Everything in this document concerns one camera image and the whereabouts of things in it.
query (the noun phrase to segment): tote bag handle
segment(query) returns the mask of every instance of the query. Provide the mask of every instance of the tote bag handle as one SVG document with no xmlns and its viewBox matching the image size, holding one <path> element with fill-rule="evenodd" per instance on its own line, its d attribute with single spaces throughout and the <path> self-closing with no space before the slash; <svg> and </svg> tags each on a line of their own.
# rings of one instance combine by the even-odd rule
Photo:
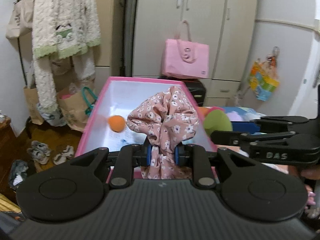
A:
<svg viewBox="0 0 320 240">
<path fill-rule="evenodd" d="M 184 20 L 184 21 L 179 23 L 178 28 L 177 28 L 177 33 L 176 33 L 174 38 L 177 40 L 178 50 L 179 50 L 179 54 L 180 54 L 181 59 L 184 62 L 187 62 L 187 63 L 194 63 L 196 61 L 196 57 L 195 57 L 196 46 L 195 46 L 195 43 L 192 43 L 192 48 L 182 48 L 181 47 L 180 34 L 181 34 L 181 27 L 182 27 L 183 24 L 185 24 L 187 26 L 188 41 L 192 42 L 191 41 L 191 33 L 190 33 L 190 25 L 189 25 L 188 21 L 186 21 L 186 20 Z M 185 52 L 190 52 L 190 51 L 191 51 L 192 56 L 188 57 L 188 54 L 186 54 Z"/>
</svg>

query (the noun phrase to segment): sneaker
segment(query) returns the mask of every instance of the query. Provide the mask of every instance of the sneaker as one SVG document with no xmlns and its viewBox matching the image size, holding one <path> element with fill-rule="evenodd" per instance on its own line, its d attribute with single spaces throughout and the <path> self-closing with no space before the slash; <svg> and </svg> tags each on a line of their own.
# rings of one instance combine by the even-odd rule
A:
<svg viewBox="0 0 320 240">
<path fill-rule="evenodd" d="M 72 159 L 73 155 L 75 155 L 75 152 L 72 146 L 67 145 L 66 149 L 63 150 L 61 154 L 67 157 L 68 159 Z"/>
<path fill-rule="evenodd" d="M 38 149 L 38 150 L 42 151 L 45 154 L 45 156 L 47 156 L 47 157 L 50 156 L 51 149 L 45 143 L 41 143 L 41 142 L 38 142 L 38 141 L 32 141 L 31 142 L 31 147 L 33 149 Z"/>
<path fill-rule="evenodd" d="M 42 152 L 40 151 L 38 148 L 29 148 L 27 150 L 27 152 L 30 154 L 31 158 L 44 165 L 44 164 L 47 164 L 48 161 L 49 161 L 49 158 Z"/>
<path fill-rule="evenodd" d="M 67 157 L 59 153 L 53 158 L 52 161 L 55 165 L 59 165 L 59 164 L 65 163 L 67 161 Z"/>
</svg>

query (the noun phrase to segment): black bag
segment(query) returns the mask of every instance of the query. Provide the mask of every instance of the black bag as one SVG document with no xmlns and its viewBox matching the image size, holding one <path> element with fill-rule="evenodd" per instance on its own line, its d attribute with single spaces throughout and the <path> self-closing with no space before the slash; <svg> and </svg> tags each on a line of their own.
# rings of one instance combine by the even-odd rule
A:
<svg viewBox="0 0 320 240">
<path fill-rule="evenodd" d="M 198 79 L 178 79 L 174 77 L 161 76 L 159 79 L 182 81 L 186 84 L 191 95 L 197 102 L 198 106 L 203 106 L 206 89 Z"/>
</svg>

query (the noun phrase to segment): pink floral cloth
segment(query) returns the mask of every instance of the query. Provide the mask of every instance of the pink floral cloth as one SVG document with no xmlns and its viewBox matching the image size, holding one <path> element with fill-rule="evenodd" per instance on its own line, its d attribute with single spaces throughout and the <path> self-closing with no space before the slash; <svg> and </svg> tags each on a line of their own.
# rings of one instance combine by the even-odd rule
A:
<svg viewBox="0 0 320 240">
<path fill-rule="evenodd" d="M 198 115 L 180 87 L 172 86 L 141 103 L 128 116 L 128 127 L 145 133 L 152 145 L 151 164 L 141 167 L 144 179 L 184 179 L 191 169 L 174 163 L 174 149 L 193 138 Z"/>
</svg>

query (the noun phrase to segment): white fuzzy clothing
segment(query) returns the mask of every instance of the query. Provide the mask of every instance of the white fuzzy clothing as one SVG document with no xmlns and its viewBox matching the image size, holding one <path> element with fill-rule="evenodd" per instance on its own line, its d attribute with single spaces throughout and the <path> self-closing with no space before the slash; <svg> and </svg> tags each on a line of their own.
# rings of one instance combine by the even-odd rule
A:
<svg viewBox="0 0 320 240">
<path fill-rule="evenodd" d="M 57 109 L 50 57 L 72 56 L 80 81 L 93 79 L 93 46 L 100 44 L 95 0 L 35 0 L 32 47 L 41 108 Z"/>
</svg>

